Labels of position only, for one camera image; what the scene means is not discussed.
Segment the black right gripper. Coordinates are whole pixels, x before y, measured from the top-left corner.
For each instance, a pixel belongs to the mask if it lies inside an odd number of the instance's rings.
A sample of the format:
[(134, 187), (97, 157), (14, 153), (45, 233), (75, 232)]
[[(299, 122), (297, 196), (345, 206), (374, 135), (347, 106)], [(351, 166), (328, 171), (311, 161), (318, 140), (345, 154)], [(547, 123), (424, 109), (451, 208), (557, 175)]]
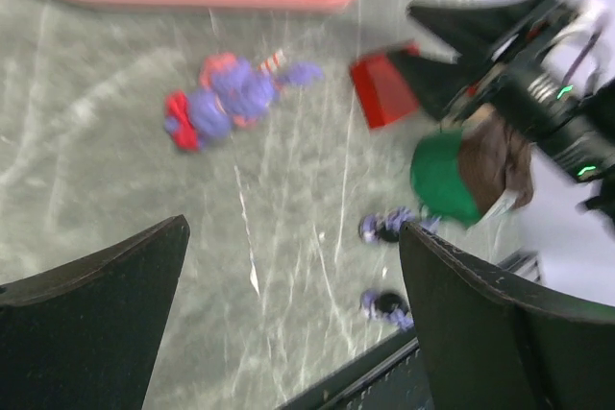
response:
[[(467, 119), (485, 103), (577, 182), (614, 180), (612, 117), (595, 109), (609, 97), (599, 86), (610, 52), (596, 38), (553, 43), (577, 14), (565, 0), (492, 0), (435, 3), (413, 0), (406, 15), (451, 45), (466, 60), (485, 60), (485, 73), (468, 61), (431, 60), (407, 50), (388, 52), (421, 108), (433, 119)], [(572, 76), (558, 78), (545, 57), (562, 43), (580, 43), (578, 59), (596, 55), (596, 67), (578, 97)]]

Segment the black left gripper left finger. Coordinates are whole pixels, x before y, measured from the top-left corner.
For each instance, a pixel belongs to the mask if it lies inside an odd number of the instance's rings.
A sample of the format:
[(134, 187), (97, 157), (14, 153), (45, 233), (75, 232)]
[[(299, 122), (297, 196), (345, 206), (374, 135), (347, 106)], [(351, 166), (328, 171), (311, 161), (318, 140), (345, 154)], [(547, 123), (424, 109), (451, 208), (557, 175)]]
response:
[(2, 408), (141, 408), (189, 235), (171, 217), (2, 285)]

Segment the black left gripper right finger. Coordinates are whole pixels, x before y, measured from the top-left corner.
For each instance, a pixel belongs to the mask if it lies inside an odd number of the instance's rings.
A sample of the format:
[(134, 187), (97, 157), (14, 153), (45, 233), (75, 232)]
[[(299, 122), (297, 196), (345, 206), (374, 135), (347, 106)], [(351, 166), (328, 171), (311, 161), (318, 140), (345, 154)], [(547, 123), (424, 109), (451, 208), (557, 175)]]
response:
[(436, 408), (613, 408), (613, 307), (518, 277), (413, 223), (400, 258)]

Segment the purple black figure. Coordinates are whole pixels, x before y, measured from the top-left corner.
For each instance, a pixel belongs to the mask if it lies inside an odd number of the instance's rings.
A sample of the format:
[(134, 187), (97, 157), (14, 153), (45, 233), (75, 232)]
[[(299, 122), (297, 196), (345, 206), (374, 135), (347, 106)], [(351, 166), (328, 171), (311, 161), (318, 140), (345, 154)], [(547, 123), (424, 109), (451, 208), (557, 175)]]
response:
[(361, 294), (359, 306), (368, 319), (388, 323), (400, 330), (414, 327), (409, 305), (396, 291), (368, 289)]
[(365, 215), (358, 224), (358, 235), (365, 243), (398, 243), (400, 229), (405, 222), (415, 222), (430, 232), (436, 232), (440, 218), (400, 206), (386, 213)]

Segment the purple bunny pink base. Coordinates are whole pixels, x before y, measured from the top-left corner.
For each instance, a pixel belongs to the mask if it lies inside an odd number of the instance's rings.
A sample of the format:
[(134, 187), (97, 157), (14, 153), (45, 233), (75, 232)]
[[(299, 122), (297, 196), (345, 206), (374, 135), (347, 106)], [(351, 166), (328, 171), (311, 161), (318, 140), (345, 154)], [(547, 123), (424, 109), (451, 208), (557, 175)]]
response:
[(285, 88), (306, 86), (322, 77), (318, 65), (286, 64), (283, 51), (278, 50), (258, 66), (233, 53), (209, 56), (199, 83), (217, 95), (219, 107), (238, 127), (246, 127), (264, 117)]

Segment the small purple bunny figure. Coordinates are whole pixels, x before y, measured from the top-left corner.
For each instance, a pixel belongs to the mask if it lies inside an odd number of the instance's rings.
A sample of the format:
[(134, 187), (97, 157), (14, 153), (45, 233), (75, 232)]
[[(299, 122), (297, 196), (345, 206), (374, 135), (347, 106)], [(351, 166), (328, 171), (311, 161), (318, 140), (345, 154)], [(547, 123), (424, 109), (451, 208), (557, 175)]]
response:
[(202, 151), (233, 128), (217, 95), (207, 88), (192, 93), (175, 91), (164, 101), (164, 129), (183, 151)]

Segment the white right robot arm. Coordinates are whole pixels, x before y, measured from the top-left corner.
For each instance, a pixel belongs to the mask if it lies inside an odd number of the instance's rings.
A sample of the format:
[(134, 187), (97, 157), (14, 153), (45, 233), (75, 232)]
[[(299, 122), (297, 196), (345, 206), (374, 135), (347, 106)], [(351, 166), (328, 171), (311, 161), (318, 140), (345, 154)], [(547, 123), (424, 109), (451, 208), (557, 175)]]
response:
[[(614, 215), (614, 83), (600, 43), (608, 9), (597, 0), (501, 0), (466, 4), (413, 0), (409, 18), (457, 51), (453, 62), (390, 50), (386, 56), (422, 109), (438, 122), (464, 122), (485, 104), (577, 183), (599, 181), (584, 208)], [(549, 71), (558, 45), (577, 43), (572, 69), (596, 67), (584, 94), (572, 76)]]

